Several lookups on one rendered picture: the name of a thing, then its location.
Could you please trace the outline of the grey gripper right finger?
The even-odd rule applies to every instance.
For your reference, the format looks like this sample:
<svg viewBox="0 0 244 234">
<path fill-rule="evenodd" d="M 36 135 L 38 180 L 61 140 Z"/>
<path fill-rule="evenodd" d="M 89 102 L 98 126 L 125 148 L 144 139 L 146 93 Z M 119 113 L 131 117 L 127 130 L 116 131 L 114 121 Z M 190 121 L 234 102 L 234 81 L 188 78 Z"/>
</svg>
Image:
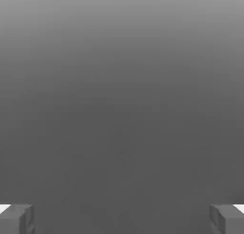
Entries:
<svg viewBox="0 0 244 234">
<path fill-rule="evenodd" d="M 244 234 L 244 204 L 210 205 L 213 234 Z"/>
</svg>

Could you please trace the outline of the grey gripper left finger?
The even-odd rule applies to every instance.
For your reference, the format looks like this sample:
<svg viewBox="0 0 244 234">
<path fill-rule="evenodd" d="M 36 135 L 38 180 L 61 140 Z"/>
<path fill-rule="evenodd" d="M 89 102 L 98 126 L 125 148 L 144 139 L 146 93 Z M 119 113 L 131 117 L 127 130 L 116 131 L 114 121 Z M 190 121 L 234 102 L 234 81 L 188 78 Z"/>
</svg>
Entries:
<svg viewBox="0 0 244 234">
<path fill-rule="evenodd" d="M 0 234 L 36 234 L 35 206 L 0 204 Z"/>
</svg>

